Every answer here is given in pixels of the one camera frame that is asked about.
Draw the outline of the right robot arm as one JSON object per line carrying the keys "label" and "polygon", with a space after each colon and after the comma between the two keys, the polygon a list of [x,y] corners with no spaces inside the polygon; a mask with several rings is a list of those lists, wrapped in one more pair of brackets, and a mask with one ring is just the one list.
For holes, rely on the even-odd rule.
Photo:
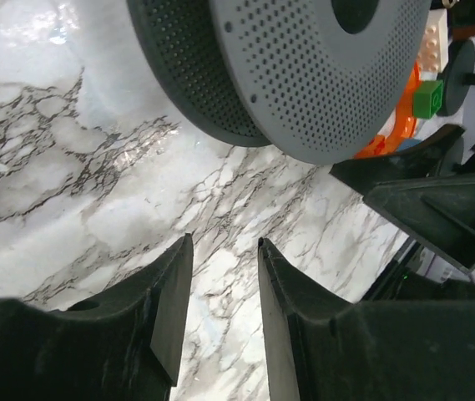
{"label": "right robot arm", "polygon": [[366,300],[475,300],[475,147],[445,124],[388,155],[336,164],[331,174],[405,232],[407,241]]}

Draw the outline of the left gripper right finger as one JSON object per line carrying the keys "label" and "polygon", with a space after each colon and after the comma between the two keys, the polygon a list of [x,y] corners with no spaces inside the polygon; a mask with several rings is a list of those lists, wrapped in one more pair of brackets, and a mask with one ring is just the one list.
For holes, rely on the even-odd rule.
{"label": "left gripper right finger", "polygon": [[258,277],[274,400],[475,400],[475,300],[348,302],[267,240]]}

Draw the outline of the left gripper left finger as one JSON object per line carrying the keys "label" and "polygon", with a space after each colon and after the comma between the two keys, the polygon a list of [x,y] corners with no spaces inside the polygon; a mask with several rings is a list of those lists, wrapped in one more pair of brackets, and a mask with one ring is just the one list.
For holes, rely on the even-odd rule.
{"label": "left gripper left finger", "polygon": [[148,266],[64,311],[0,298],[0,400],[166,400],[193,271],[180,237]]}

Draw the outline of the black round stand base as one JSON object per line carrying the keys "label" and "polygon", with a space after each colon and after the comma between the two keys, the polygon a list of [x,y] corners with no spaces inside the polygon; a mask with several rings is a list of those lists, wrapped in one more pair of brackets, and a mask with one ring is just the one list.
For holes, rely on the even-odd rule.
{"label": "black round stand base", "polygon": [[443,83],[440,117],[454,115],[463,106],[471,86],[475,86],[475,43],[469,38],[454,40],[448,48],[448,64],[437,76]]}

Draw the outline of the green toy cube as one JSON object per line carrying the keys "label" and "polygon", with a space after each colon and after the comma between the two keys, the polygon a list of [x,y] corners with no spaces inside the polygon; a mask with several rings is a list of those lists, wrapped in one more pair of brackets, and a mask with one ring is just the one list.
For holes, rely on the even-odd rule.
{"label": "green toy cube", "polygon": [[417,119],[430,119],[442,107],[443,81],[424,80],[412,96],[412,113]]}

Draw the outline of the orange curved toy track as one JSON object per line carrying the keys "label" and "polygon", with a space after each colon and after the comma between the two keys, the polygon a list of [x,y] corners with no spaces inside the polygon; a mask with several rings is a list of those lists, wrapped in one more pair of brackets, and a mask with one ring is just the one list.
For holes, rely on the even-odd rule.
{"label": "orange curved toy track", "polygon": [[404,140],[413,137],[417,126],[417,118],[412,111],[413,95],[420,83],[420,69],[415,63],[395,111],[372,141],[354,156],[355,159],[390,154]]}

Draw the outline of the black cable spool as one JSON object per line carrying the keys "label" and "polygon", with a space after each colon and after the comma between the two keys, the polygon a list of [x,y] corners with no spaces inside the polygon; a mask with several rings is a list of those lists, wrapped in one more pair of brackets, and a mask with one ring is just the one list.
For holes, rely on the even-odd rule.
{"label": "black cable spool", "polygon": [[386,123],[415,66],[427,1],[131,1],[174,106],[230,145],[314,165],[348,160]]}

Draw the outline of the small white connector block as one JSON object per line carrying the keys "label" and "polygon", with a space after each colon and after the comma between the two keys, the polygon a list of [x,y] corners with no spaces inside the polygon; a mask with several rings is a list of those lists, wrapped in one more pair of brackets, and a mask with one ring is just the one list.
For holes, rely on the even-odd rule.
{"label": "small white connector block", "polygon": [[440,74],[447,67],[447,63],[447,10],[431,10],[417,54],[417,64],[421,71]]}

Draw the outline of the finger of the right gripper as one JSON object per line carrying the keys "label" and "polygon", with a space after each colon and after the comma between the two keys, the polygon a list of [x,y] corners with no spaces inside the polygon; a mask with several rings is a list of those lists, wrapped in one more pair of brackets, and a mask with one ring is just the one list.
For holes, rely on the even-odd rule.
{"label": "finger of the right gripper", "polygon": [[333,165],[330,174],[361,195],[382,183],[421,179],[437,167],[464,132],[460,125],[445,124],[417,145],[387,155],[346,160]]}
{"label": "finger of the right gripper", "polygon": [[364,201],[462,272],[475,269],[475,174],[382,183]]}

